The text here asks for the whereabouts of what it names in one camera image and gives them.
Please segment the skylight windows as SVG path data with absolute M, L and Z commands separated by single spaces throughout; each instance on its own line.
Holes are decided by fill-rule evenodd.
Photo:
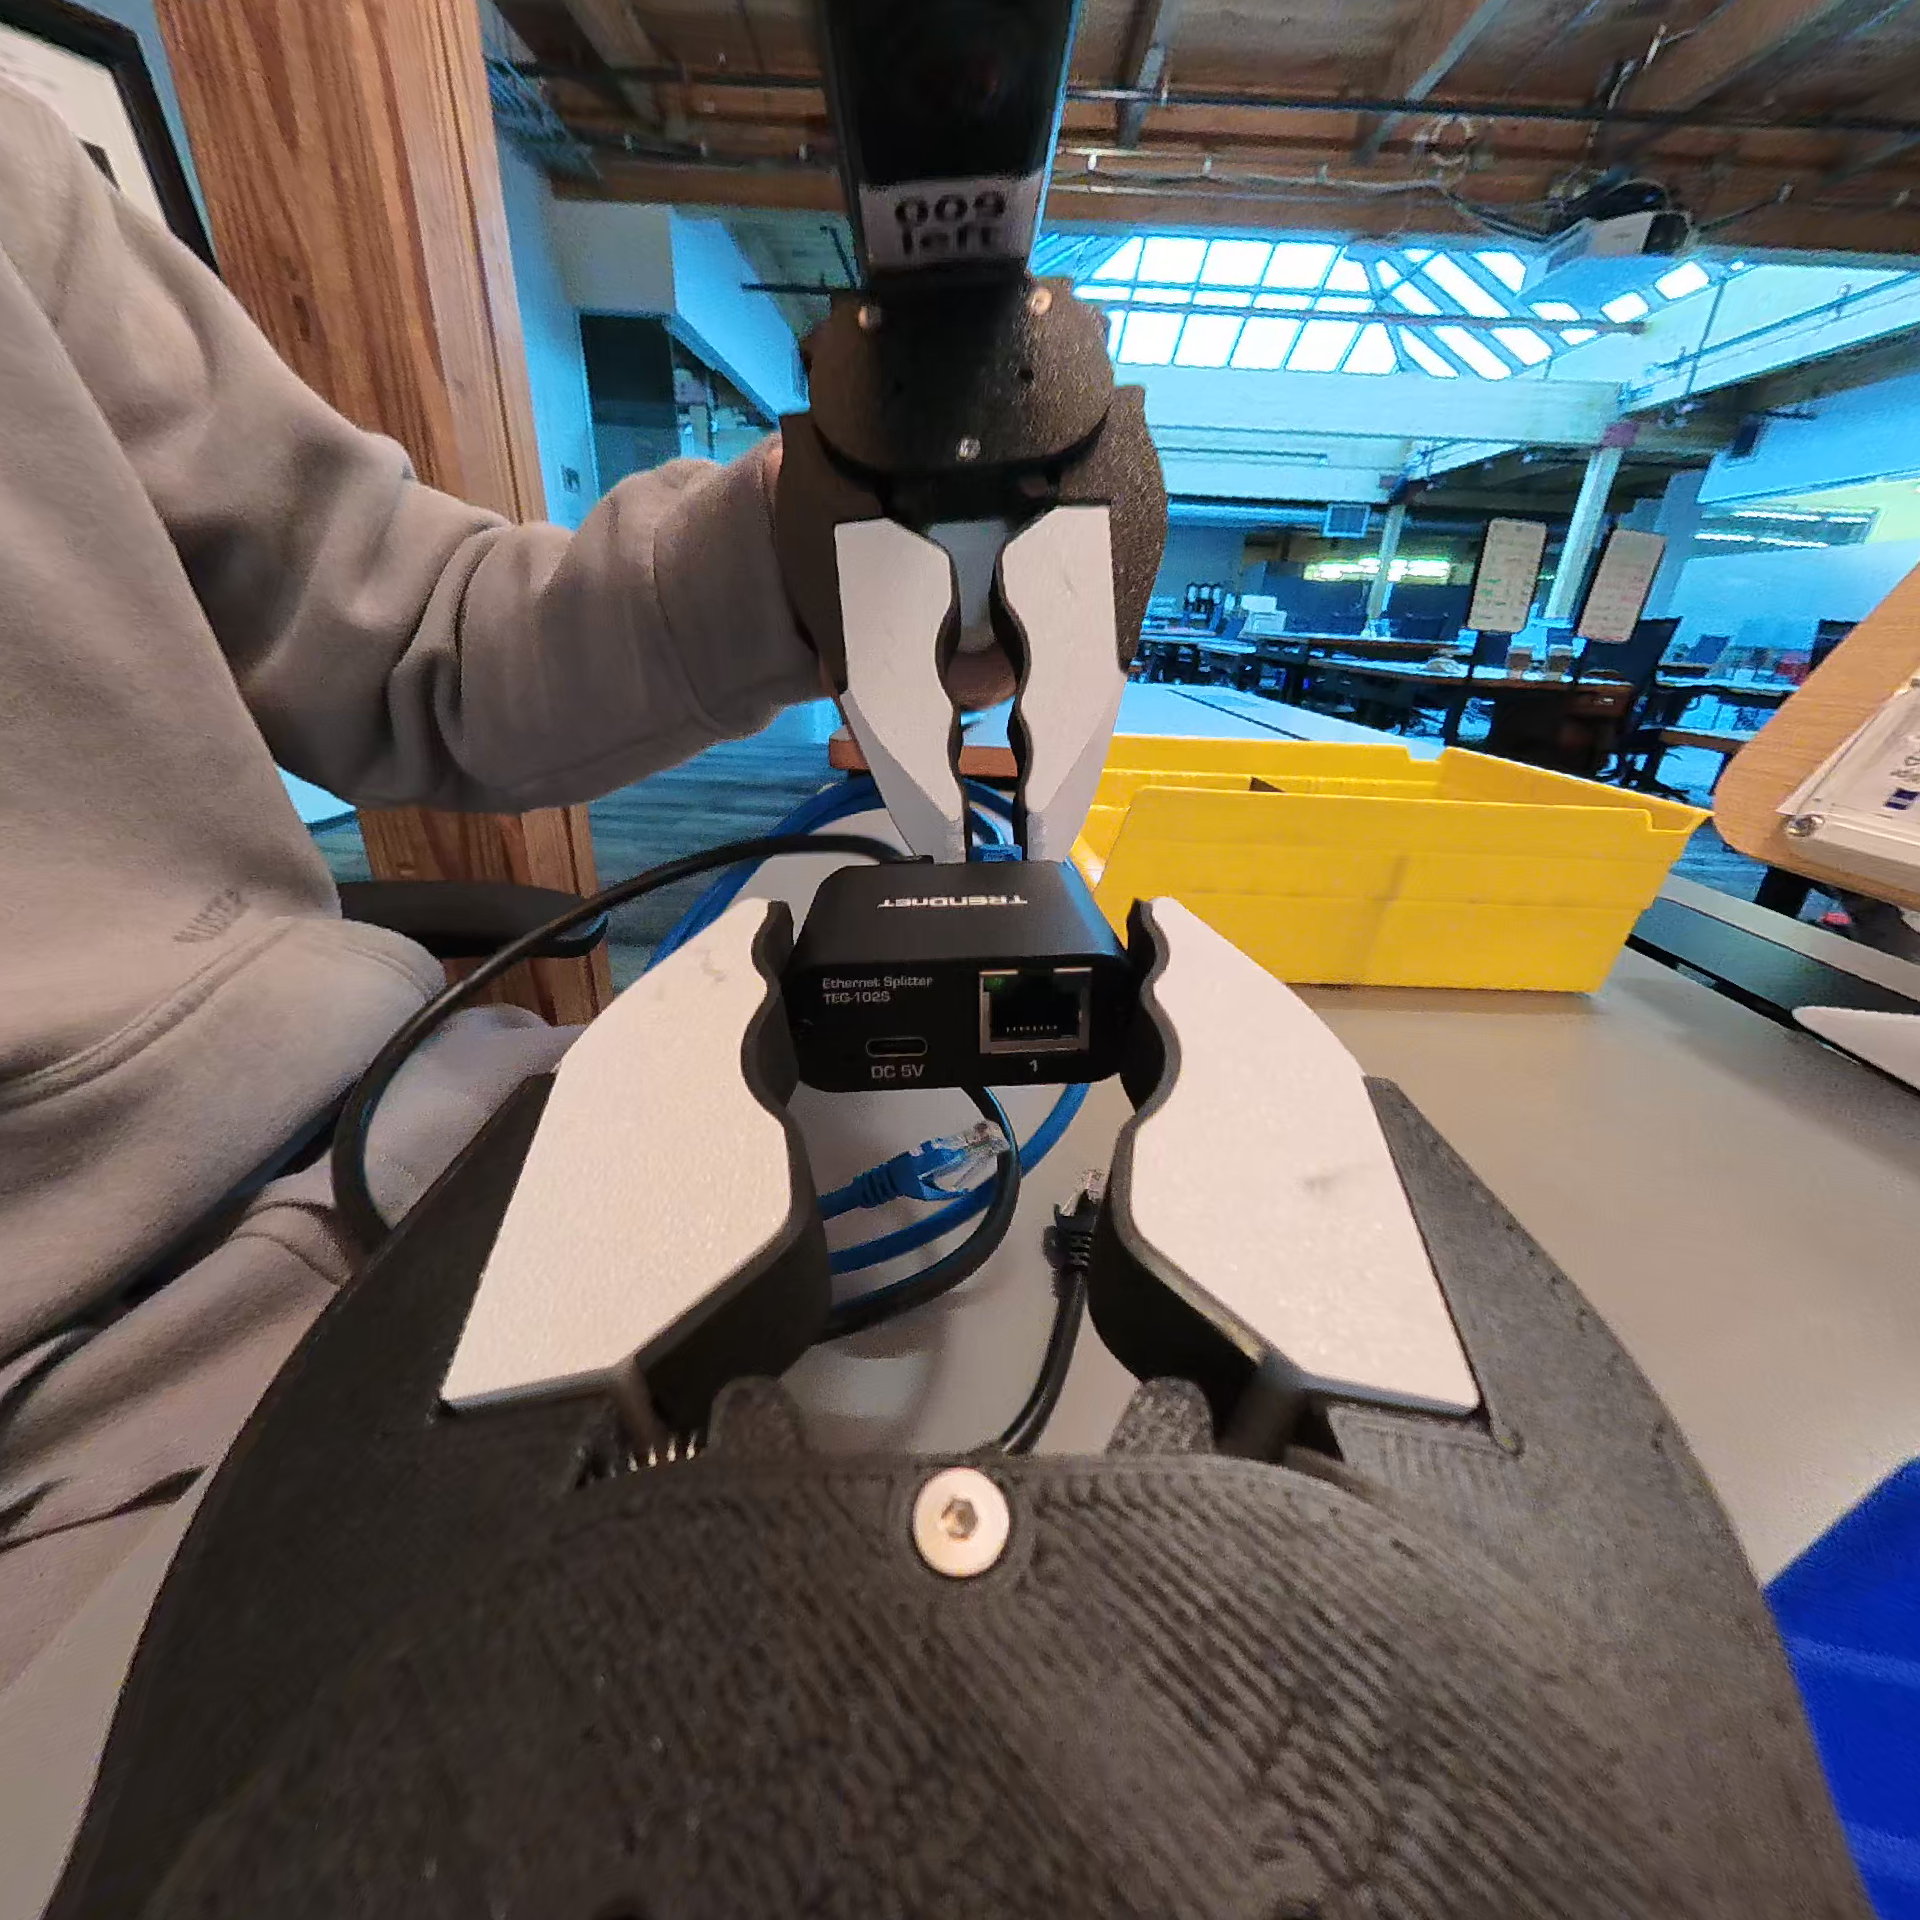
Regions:
M 1045 232 L 1034 264 L 1103 314 L 1119 369 L 1506 379 L 1747 273 L 1693 259 L 1597 289 L 1529 283 L 1499 246 L 1389 246 L 1307 235 Z

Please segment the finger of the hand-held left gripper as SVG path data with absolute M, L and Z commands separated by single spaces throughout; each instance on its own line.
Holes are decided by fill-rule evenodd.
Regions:
M 968 816 L 943 684 L 958 638 L 953 562 L 890 520 L 838 524 L 832 553 L 851 736 L 910 853 L 962 862 Z
M 1027 521 L 998 553 L 993 616 L 1017 662 L 1017 838 L 1027 860 L 1066 862 L 1119 713 L 1110 508 L 1071 504 Z

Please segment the blue object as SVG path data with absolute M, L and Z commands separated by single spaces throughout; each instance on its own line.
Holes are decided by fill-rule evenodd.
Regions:
M 1918 1460 L 1766 1585 L 1867 1900 L 1918 1916 Z

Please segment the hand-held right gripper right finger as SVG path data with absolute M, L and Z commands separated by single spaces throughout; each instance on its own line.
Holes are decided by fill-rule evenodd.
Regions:
M 1126 923 L 1136 1021 L 1087 1308 L 1139 1384 L 1213 1422 L 1480 1416 L 1374 1093 L 1329 1026 L 1170 898 Z

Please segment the grey desk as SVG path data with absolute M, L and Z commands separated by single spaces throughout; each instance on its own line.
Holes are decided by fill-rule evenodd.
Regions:
M 1374 1077 L 1419 1107 L 1630 1349 L 1691 1443 L 1759 1574 L 1915 1453 L 1915 1096 L 1806 1028 L 1774 1025 L 1648 952 L 1597 995 L 1303 988 Z M 210 1630 L 242 1689 L 185 1688 L 169 1818 L 450 1570 L 497 1545 L 602 1403 L 473 1422 L 399 1390 L 423 1278 L 326 1310 L 218 1473 L 154 1516 L 127 1563 L 5 1694 L 5 1916 L 40 1916 L 91 1792 L 131 1811 L 104 1746 L 159 1602 Z

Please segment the black framed picture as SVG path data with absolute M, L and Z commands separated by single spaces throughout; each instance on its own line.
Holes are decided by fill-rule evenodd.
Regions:
M 50 108 L 127 204 L 216 267 L 154 5 L 5 3 L 1 75 Z

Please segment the wooden pillar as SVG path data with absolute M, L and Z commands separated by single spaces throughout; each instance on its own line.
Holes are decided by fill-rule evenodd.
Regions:
M 433 490 L 546 516 L 471 3 L 157 3 L 232 296 Z

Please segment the small clear plastic packet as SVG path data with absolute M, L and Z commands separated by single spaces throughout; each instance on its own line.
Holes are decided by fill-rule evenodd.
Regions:
M 1784 838 L 1858 892 L 1918 890 L 1918 684 L 1877 709 L 1777 804 Z

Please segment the person's grey hoodie body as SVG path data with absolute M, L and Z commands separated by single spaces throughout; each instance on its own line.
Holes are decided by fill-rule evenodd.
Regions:
M 406 486 L 5 88 L 5 1688 L 351 1273 L 311 1136 L 443 978 L 342 920 L 256 696 Z

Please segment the standing whiteboard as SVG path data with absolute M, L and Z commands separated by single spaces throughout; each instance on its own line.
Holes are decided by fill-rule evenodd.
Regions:
M 1574 636 L 1605 644 L 1630 643 L 1663 552 L 1663 536 L 1615 525 L 1599 548 L 1586 600 L 1574 617 Z
M 1522 633 L 1542 573 L 1549 525 L 1541 520 L 1485 521 L 1462 626 L 1475 636 Z

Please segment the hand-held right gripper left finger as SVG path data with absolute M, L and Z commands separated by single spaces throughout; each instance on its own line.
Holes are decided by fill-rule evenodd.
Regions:
M 825 1329 L 781 900 L 735 900 L 566 1050 L 440 1384 L 471 1413 L 606 1394 L 704 1419 Z

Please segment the black ethernet splitter box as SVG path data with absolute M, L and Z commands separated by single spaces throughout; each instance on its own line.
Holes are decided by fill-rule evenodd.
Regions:
M 1070 864 L 901 862 L 819 883 L 781 997 L 819 1093 L 1093 1085 L 1119 1073 L 1136 970 Z

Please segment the wooden clipboard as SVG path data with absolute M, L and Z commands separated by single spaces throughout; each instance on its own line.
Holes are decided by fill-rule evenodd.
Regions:
M 1918 907 L 1915 872 L 1850 873 L 1787 829 L 1782 804 L 1895 696 L 1915 684 L 1918 569 L 1907 569 L 1831 659 L 1739 750 L 1715 786 L 1719 837 L 1774 873 L 1826 892 Z

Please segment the ceiling projector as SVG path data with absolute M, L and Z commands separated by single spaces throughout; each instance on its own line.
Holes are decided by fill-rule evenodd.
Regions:
M 1544 237 L 1527 259 L 1519 296 L 1529 301 L 1601 304 L 1656 273 L 1656 261 L 1687 253 L 1691 242 L 1693 222 L 1680 208 L 1584 220 Z

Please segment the yellow plastic bin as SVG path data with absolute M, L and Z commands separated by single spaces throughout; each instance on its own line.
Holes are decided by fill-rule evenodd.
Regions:
M 1118 736 L 1071 860 L 1288 986 L 1594 992 L 1702 808 L 1393 742 Z

